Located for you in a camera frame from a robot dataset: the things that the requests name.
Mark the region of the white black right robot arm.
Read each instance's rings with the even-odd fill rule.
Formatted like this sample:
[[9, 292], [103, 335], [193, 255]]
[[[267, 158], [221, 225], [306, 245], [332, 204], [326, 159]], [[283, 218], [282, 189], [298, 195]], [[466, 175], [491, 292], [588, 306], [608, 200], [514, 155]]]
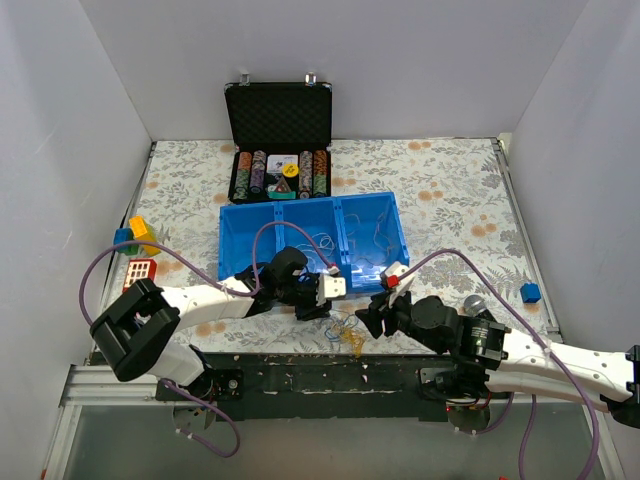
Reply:
[[459, 313], [437, 296], [412, 301], [410, 294], [380, 293], [356, 316], [374, 338], [401, 332], [450, 357], [452, 369], [424, 375], [429, 398], [528, 393], [590, 402], [623, 425], [639, 425], [638, 347], [603, 352], [536, 340], [498, 322], [478, 295], [469, 296]]

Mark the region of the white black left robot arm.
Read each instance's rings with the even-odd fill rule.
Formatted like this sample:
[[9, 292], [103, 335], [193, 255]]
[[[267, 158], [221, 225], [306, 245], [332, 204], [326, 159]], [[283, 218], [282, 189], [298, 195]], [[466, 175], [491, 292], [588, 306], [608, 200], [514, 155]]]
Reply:
[[92, 322], [90, 334], [119, 381], [150, 374], [200, 400], [215, 388], [214, 370], [196, 347], [176, 342], [175, 332], [248, 318], [275, 304], [293, 307], [301, 321], [323, 318], [345, 292], [336, 266], [310, 272], [304, 253], [286, 247], [219, 286], [161, 288], [149, 278], [139, 279]]

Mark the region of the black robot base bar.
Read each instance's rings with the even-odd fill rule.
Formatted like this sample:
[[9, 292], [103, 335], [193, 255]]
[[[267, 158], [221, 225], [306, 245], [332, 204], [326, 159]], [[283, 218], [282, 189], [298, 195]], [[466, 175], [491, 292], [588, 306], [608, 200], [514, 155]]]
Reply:
[[184, 390], [235, 421], [418, 418], [447, 420], [427, 382], [454, 369], [447, 356], [206, 354], [210, 367]]

